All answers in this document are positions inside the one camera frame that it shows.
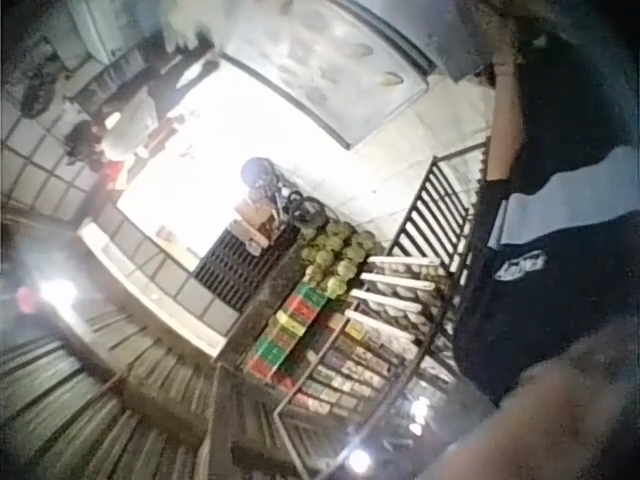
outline logo on shirt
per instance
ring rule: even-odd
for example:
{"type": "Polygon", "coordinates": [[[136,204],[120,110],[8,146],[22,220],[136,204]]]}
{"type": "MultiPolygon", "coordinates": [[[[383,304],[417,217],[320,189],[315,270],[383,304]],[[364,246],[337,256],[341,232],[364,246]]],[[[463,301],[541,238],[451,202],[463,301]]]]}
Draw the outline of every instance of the logo on shirt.
{"type": "Polygon", "coordinates": [[[494,278],[501,282],[512,282],[524,277],[527,273],[542,270],[547,263],[547,255],[542,250],[535,250],[520,258],[507,260],[494,278]]]}

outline black shirt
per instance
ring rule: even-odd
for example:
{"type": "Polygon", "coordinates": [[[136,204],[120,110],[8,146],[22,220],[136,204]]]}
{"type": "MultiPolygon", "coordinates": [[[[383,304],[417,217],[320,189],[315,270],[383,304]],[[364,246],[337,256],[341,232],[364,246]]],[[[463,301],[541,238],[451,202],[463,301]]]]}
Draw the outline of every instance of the black shirt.
{"type": "Polygon", "coordinates": [[[462,373],[494,402],[526,368],[640,311],[640,166],[598,79],[557,39],[519,72],[526,141],[480,191],[462,373]]]}

